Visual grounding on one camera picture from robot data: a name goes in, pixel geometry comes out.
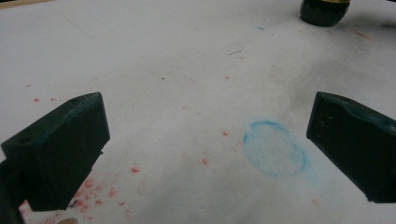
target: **ink mark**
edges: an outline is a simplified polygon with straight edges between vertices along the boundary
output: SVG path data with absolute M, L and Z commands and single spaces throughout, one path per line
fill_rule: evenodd
M 113 198 L 114 196 L 116 196 L 116 194 L 117 194 L 118 192 L 119 192 L 119 191 L 116 190 L 115 188 L 111 188 L 110 191 L 109 191 L 108 194 L 107 194 L 107 197 L 108 197 L 108 198 Z
M 244 153 L 254 167 L 273 177 L 297 175 L 306 164 L 304 149 L 294 136 L 271 120 L 250 125 L 244 138 Z
M 236 51 L 236 52 L 234 52 L 234 53 L 229 54 L 228 56 L 232 56 L 232 55 L 234 55 L 235 53 L 241 52 L 242 50 L 243 50 L 243 49 L 240 49 L 240 50 L 238 50 L 238 51 Z
M 102 203 L 102 201 L 101 200 L 96 200 L 95 201 L 95 205 L 97 205 L 97 206 L 100 206 L 100 205 L 102 205 L 103 203 Z
M 361 36 L 361 37 L 363 37 L 363 38 L 367 39 L 367 40 L 373 40 L 373 39 L 372 39 L 372 38 L 370 38 L 368 35 L 362 34 L 362 33 L 361 33 L 361 32 L 359 32 L 359 31 L 352 30 L 352 32 L 353 32 L 354 34 L 356 34 L 356 35 L 359 35 L 359 36 Z
M 132 174 L 137 174 L 140 172 L 140 168 L 138 166 L 134 166 L 131 169 Z
M 202 159 L 202 164 L 203 165 L 208 165 L 209 164 L 209 161 L 207 160 L 207 158 L 203 158 Z

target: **dark green object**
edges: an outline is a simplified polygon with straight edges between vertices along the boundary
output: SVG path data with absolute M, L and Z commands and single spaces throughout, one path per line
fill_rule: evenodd
M 300 15 L 303 21 L 316 26 L 334 26 L 349 7 L 349 0 L 303 0 Z
M 307 137 L 375 203 L 396 203 L 396 121 L 318 92 Z
M 2 144 L 0 184 L 14 206 L 64 210 L 109 139 L 101 93 L 71 99 Z

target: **red speck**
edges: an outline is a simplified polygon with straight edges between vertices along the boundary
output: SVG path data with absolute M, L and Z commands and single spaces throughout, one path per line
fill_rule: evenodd
M 131 217 L 132 217 L 132 212 L 131 212 L 131 210 L 129 210 L 129 209 L 125 210 L 125 217 L 126 217 L 126 218 L 131 218 Z
M 138 166 L 134 166 L 131 169 L 132 174 L 137 174 L 140 172 L 140 168 Z
M 76 200 L 76 206 L 81 207 L 84 205 L 84 202 L 82 200 Z
M 110 191 L 107 194 L 107 197 L 112 198 L 114 197 L 119 191 L 116 190 L 115 188 L 111 188 Z
M 96 186 L 96 190 L 98 190 L 98 191 L 102 191 L 102 190 L 103 190 L 103 186 L 102 186 L 102 185 L 98 185 L 98 186 Z
M 75 194 L 75 198 L 78 198 L 78 197 L 81 196 L 82 194 L 84 194 L 83 190 L 77 191 L 77 193 Z
M 93 185 L 93 179 L 88 179 L 88 180 L 84 181 L 85 188 L 89 189 L 92 187 L 92 185 Z
M 202 164 L 203 165 L 208 165 L 209 164 L 209 161 L 207 160 L 207 158 L 203 158 L 202 159 Z
M 312 204 L 314 204 L 315 206 L 319 206 L 319 202 L 317 199 L 312 199 L 311 200 Z
M 52 220 L 52 219 L 47 218 L 45 223 L 46 224 L 55 224 L 55 221 Z
M 96 200 L 96 201 L 95 201 L 95 205 L 98 205 L 98 206 L 99 206 L 99 205 L 102 205 L 102 204 L 103 204 L 103 203 L 102 203 L 101 200 Z

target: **blue ink ring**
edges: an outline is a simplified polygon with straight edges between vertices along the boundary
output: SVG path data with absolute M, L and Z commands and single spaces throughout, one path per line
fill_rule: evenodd
M 271 120 L 250 125 L 244 153 L 255 168 L 273 177 L 297 175 L 306 166 L 304 149 L 283 125 Z

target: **white surface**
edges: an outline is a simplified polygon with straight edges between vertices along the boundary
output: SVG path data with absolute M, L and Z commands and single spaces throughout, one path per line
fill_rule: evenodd
M 352 0 L 342 22 L 319 28 L 300 21 L 300 3 L 56 0 L 0 10 L 0 142 L 93 91 L 111 133 L 77 198 L 88 207 L 24 205 L 27 223 L 394 223 L 395 205 L 368 203 L 305 130 L 316 91 L 396 118 L 396 4 Z M 278 151 L 248 155 L 249 125 L 264 120 L 289 132 L 259 127 Z M 303 160 L 286 156 L 287 141 Z

